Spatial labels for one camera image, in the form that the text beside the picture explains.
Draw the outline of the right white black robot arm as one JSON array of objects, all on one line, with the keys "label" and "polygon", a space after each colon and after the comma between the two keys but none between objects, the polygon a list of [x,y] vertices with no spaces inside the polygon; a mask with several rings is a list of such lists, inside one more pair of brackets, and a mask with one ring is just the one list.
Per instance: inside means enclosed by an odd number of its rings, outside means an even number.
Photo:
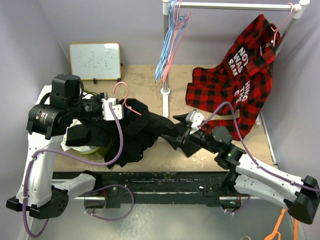
[{"label": "right white black robot arm", "polygon": [[210,133],[197,125],[204,116],[193,110],[176,115],[185,131],[178,136],[163,135],[174,148],[192,143],[197,148],[215,154],[215,162],[228,173],[222,190],[228,196],[236,193],[250,195],[284,208],[291,217],[304,224],[312,224],[320,205],[318,181],[307,175],[300,177],[272,167],[233,144],[233,136],[226,127],[214,127]]}]

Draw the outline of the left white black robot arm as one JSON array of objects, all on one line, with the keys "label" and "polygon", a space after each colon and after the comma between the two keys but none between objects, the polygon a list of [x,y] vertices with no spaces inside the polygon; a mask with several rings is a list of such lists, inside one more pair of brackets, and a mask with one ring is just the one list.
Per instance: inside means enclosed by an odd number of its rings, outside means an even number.
[{"label": "left white black robot arm", "polygon": [[38,220],[59,217],[70,200],[89,193],[98,196],[103,191],[100,176],[84,171],[64,183],[53,184],[57,155],[68,127],[74,120],[101,120],[108,94],[101,92],[84,97],[80,77],[60,74],[45,86],[38,101],[28,113],[28,152],[23,179],[6,207]]}]

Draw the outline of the pink wire hanger taken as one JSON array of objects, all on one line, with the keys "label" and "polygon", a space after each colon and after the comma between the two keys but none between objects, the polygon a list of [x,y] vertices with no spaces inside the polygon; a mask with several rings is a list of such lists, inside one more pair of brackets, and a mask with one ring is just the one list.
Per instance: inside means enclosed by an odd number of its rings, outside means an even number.
[{"label": "pink wire hanger taken", "polygon": [[142,114],[140,112],[134,110],[132,107],[127,105],[127,99],[128,99],[128,96],[129,96],[129,86],[125,82],[123,82],[123,81],[117,82],[113,87],[113,93],[116,92],[117,86],[119,86],[119,85],[124,85],[126,87],[126,94],[125,94],[125,98],[124,98],[123,103],[122,103],[124,105],[124,107],[126,109],[128,109],[129,111],[141,116]]}]

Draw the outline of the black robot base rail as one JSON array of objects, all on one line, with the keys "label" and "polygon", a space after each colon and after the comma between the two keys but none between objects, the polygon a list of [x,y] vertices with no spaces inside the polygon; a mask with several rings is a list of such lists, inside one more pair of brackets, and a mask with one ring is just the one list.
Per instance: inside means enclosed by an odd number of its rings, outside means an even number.
[{"label": "black robot base rail", "polygon": [[121,204],[205,205],[240,207],[245,195],[223,187],[225,171],[105,171],[99,172],[98,187],[105,192],[82,193],[84,200],[106,200],[107,208]]}]

